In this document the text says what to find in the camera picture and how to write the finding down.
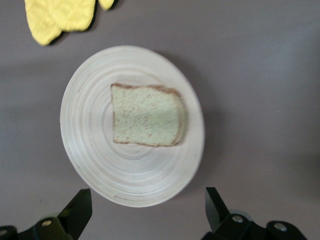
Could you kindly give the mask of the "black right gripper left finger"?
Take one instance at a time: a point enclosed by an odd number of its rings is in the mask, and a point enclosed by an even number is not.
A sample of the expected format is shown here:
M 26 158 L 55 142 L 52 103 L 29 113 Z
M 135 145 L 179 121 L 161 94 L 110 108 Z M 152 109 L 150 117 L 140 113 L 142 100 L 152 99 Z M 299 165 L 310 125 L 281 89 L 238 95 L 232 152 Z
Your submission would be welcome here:
M 90 189 L 81 189 L 58 214 L 39 220 L 29 229 L 18 232 L 13 225 L 0 227 L 2 240 L 77 240 L 92 216 Z

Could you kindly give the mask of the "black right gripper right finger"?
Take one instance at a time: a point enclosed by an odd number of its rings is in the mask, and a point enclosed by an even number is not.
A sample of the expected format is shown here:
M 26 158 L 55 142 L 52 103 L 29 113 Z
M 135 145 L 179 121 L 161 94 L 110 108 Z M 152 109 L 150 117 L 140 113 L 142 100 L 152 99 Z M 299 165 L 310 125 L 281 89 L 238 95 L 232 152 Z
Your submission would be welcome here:
M 207 187 L 205 213 L 211 228 L 204 240 L 305 240 L 303 233 L 293 224 L 273 220 L 262 227 L 243 214 L 231 213 L 217 189 Z

